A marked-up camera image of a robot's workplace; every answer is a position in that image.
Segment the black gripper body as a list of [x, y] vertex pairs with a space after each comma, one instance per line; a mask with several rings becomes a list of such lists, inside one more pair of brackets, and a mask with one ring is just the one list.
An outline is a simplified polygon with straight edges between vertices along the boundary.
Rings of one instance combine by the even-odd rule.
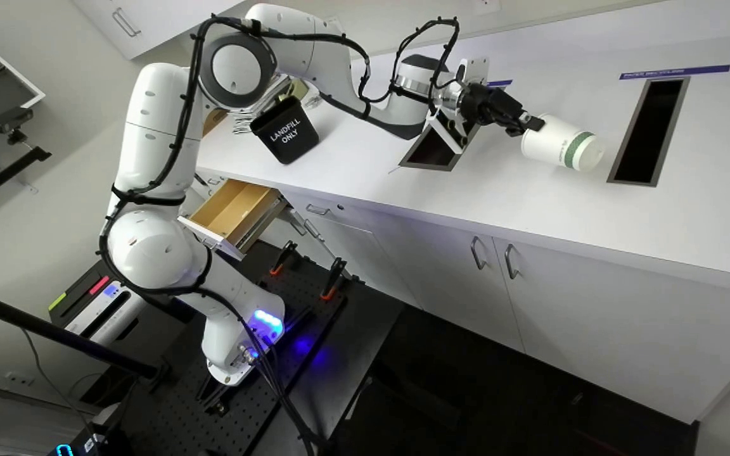
[[447, 126], [460, 138], [470, 138], [475, 126], [499, 124], [512, 138], [523, 134], [523, 103], [504, 88], [489, 88], [485, 83], [451, 83], [442, 91], [442, 108], [447, 111]]

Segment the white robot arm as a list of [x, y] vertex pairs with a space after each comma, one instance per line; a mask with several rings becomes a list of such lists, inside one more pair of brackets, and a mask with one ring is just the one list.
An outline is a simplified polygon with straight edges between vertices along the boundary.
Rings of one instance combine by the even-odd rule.
[[241, 19], [210, 15], [192, 36], [186, 65], [139, 70], [123, 138], [102, 259], [134, 288], [187, 296], [205, 316], [277, 306], [265, 288], [213, 262], [205, 236], [186, 229], [181, 206], [196, 173], [229, 173], [269, 152], [291, 164], [323, 138], [286, 88], [307, 83], [333, 108], [399, 139], [416, 139], [435, 115], [460, 138], [498, 124], [512, 138], [545, 122], [471, 68], [400, 50], [384, 96], [366, 95], [369, 50], [310, 13], [257, 5]]

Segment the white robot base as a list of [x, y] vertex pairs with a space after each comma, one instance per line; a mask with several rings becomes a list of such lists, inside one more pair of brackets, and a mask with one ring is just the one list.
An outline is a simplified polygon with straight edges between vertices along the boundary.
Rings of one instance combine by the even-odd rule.
[[229, 388], [247, 380], [255, 366], [285, 338], [286, 305], [271, 292], [255, 292], [230, 305], [218, 292], [205, 296], [204, 355], [209, 373]]

